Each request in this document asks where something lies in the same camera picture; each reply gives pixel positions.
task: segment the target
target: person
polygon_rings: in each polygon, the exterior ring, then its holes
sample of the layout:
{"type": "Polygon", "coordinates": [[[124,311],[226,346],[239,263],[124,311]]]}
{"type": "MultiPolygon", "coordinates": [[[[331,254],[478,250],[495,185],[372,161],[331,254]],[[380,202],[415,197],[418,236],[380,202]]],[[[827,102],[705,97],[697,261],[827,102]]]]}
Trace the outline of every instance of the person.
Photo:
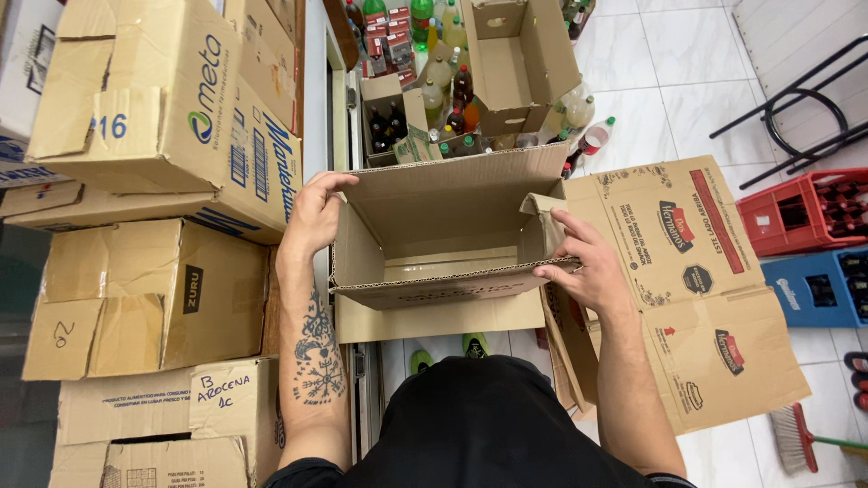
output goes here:
{"type": "MultiPolygon", "coordinates": [[[[317,173],[297,195],[279,247],[286,447],[266,487],[693,486],[684,479],[618,256],[589,223],[558,210],[551,215],[566,227],[566,239],[556,257],[579,257],[583,267],[567,274],[540,266],[534,275],[600,316],[600,445],[575,428],[530,363],[494,355],[430,364],[425,355],[416,364],[421,373],[392,395],[378,442],[351,466],[350,386],[312,259],[337,235],[337,192],[357,182],[355,175],[317,173]]],[[[471,337],[473,355],[485,356],[480,336],[471,337]]]]}

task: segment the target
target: blue plastic crate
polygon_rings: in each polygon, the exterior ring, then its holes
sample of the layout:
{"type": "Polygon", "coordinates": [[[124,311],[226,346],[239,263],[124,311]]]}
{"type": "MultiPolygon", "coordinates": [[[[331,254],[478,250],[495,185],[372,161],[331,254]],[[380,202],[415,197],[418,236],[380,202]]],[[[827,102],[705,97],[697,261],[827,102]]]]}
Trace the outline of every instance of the blue plastic crate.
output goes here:
{"type": "Polygon", "coordinates": [[[847,277],[838,259],[847,254],[868,256],[868,246],[848,247],[818,254],[763,263],[766,284],[774,288],[789,327],[865,327],[847,286],[847,277]],[[815,297],[810,283],[828,279],[834,304],[815,297]]]}

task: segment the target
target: tree tattoo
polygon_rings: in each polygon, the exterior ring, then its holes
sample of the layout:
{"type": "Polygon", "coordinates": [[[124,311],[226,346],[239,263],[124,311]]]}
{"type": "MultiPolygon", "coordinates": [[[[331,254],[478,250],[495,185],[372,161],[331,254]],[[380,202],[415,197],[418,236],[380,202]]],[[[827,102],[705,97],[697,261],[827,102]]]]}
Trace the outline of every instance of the tree tattoo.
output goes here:
{"type": "Polygon", "coordinates": [[[301,329],[304,337],[295,345],[295,365],[298,370],[293,379],[299,385],[293,388],[293,397],[304,397],[305,405],[322,405],[344,394],[344,372],[334,327],[323,310],[316,287],[311,292],[307,312],[305,325],[301,329]]]}

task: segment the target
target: green broom handle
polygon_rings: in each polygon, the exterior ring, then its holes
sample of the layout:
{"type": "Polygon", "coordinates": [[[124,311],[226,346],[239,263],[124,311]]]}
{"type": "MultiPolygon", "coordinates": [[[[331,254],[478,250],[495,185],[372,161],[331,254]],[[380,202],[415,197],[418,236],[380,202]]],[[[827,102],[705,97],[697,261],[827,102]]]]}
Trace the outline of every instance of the green broom handle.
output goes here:
{"type": "Polygon", "coordinates": [[[823,444],[842,445],[845,447],[855,447],[856,449],[868,450],[868,444],[862,444],[859,442],[851,442],[849,440],[829,439],[827,437],[818,437],[818,436],[813,436],[813,437],[814,437],[814,442],[822,442],[823,444]]]}

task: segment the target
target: broom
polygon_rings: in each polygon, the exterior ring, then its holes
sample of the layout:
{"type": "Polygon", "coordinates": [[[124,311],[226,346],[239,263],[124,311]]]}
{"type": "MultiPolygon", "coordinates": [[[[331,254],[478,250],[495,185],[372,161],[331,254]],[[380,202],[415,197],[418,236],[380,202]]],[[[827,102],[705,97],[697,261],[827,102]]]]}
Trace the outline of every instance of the broom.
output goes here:
{"type": "Polygon", "coordinates": [[[868,450],[868,445],[848,440],[829,439],[811,434],[805,424],[805,413],[802,404],[794,403],[769,413],[772,417],[774,437],[778,443],[778,454],[784,464],[784,471],[795,474],[805,468],[817,472],[817,459],[813,454],[814,442],[842,445],[868,450]]]}

